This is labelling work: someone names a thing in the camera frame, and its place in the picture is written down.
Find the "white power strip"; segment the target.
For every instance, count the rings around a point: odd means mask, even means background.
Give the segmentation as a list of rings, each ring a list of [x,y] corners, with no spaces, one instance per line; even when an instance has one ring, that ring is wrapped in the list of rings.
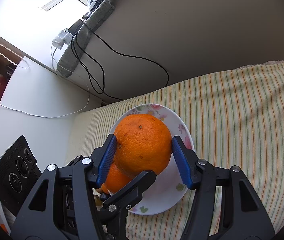
[[[52,46],[57,49],[62,49],[66,44],[67,46],[71,43],[72,34],[68,31],[62,30],[59,34],[52,40]]]

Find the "grey sill mat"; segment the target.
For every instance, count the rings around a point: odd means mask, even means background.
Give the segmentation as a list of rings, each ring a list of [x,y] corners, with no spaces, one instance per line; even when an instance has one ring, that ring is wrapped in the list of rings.
[[[115,10],[115,2],[118,0],[104,0],[93,14],[84,22],[73,39],[73,45],[78,56],[75,56],[69,45],[58,61],[57,70],[62,77],[70,77],[82,57],[94,31],[111,16]]]

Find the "large orange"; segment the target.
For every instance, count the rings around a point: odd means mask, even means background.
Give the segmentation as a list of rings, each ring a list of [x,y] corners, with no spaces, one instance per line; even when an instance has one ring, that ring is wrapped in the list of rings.
[[[163,172],[171,158],[171,133],[158,118],[148,114],[132,114],[115,128],[117,151],[115,165],[126,176],[152,170]]]

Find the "white floral plate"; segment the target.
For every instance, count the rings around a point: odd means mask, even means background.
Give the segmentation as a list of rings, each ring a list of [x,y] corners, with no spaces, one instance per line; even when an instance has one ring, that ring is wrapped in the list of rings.
[[[171,136],[180,136],[185,147],[194,150],[191,134],[182,119],[171,109],[155,104],[145,103],[125,112],[113,125],[114,133],[122,119],[131,114],[149,114],[161,120],[169,129]],[[183,184],[174,157],[171,157],[166,169],[157,175],[155,182],[143,193],[143,199],[129,212],[136,215],[156,215],[176,205],[188,191]]]

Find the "striped table cloth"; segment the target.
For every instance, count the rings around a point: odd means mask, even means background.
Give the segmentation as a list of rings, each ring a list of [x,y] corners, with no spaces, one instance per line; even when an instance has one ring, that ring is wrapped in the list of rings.
[[[196,154],[238,165],[258,193],[275,231],[284,226],[284,61],[216,72],[79,114],[65,162],[100,147],[129,109],[166,106],[186,124]]]

